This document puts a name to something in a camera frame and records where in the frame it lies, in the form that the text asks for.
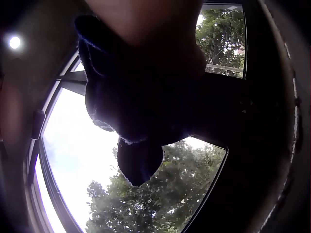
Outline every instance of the green foliage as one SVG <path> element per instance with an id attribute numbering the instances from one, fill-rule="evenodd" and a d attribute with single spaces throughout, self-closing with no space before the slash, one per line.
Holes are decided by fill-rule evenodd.
<path id="1" fill-rule="evenodd" d="M 239 10 L 202 10 L 202 24 L 196 29 L 196 41 L 208 64 L 244 67 L 245 30 L 243 13 Z M 208 72 L 241 77 L 239 72 L 208 68 Z"/>
<path id="2" fill-rule="evenodd" d="M 139 188 L 120 172 L 105 189 L 95 181 L 90 184 L 92 219 L 86 223 L 87 233 L 182 230 L 206 194 L 225 151 L 209 144 L 193 149 L 183 140 L 163 149 L 162 165 Z"/>

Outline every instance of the dark fabric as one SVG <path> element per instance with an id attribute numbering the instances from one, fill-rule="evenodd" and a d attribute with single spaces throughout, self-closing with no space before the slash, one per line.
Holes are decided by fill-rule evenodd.
<path id="1" fill-rule="evenodd" d="M 94 16 L 78 17 L 75 26 L 87 75 L 88 114 L 95 125 L 118 133 L 119 168 L 134 186 L 140 186 L 160 166 L 161 146 L 191 134 L 187 115 L 191 111 L 178 112 L 189 107 L 192 97 L 185 93 L 193 82 L 137 69 L 132 59 L 135 49 Z"/>

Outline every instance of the glass pane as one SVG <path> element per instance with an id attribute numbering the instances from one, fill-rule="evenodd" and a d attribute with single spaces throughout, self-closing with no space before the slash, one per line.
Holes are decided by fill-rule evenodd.
<path id="1" fill-rule="evenodd" d="M 241 6 L 203 6 L 196 41 L 206 57 L 206 72 L 243 77 L 245 29 Z"/>
<path id="2" fill-rule="evenodd" d="M 225 154 L 195 138 L 164 146 L 156 174 L 140 188 L 132 187 L 117 167 L 118 135 L 95 126 L 84 96 L 66 89 L 43 138 L 58 188 L 87 233 L 180 232 Z"/>
<path id="3" fill-rule="evenodd" d="M 74 71 L 83 71 L 84 70 L 84 66 L 82 65 L 82 62 L 79 61 L 78 66 L 75 68 Z"/>
<path id="4" fill-rule="evenodd" d="M 55 233 L 56 232 L 57 233 L 66 233 L 62 223 L 60 222 L 60 220 L 57 216 L 57 213 L 55 212 L 55 209 L 54 209 L 53 204 L 51 202 L 50 196 L 48 194 L 48 190 L 46 189 L 42 170 L 41 170 L 39 155 L 37 158 L 35 170 L 36 170 L 37 181 L 38 181 L 38 185 L 39 185 L 42 203 L 43 203 L 46 215 L 48 216 L 51 227 Z"/>

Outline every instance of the white sky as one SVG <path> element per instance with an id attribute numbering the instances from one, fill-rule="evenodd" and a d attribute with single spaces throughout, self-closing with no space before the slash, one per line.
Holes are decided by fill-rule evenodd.
<path id="1" fill-rule="evenodd" d="M 78 65 L 78 70 L 83 70 L 82 64 Z M 58 188 L 84 232 L 85 223 L 91 217 L 86 204 L 91 199 L 86 189 L 92 180 L 103 187 L 110 184 L 109 177 L 116 172 L 111 167 L 117 167 L 112 154 L 117 142 L 116 132 L 107 132 L 93 124 L 86 111 L 84 96 L 67 89 L 61 90 L 44 131 L 44 143 Z M 195 138 L 187 138 L 186 142 L 194 148 L 206 144 Z M 39 159 L 36 173 L 51 226 L 55 233 L 65 232 L 48 196 Z"/>
<path id="2" fill-rule="evenodd" d="M 199 17 L 197 18 L 197 26 L 200 25 L 202 23 L 202 21 L 204 20 L 204 17 L 202 14 L 199 14 Z"/>

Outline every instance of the ceiling light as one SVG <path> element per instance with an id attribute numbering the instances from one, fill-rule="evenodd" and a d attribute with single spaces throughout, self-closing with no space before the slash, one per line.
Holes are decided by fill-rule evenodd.
<path id="1" fill-rule="evenodd" d="M 14 49 L 18 48 L 20 44 L 21 44 L 21 40 L 17 36 L 14 36 L 10 39 L 11 48 L 14 48 Z"/>

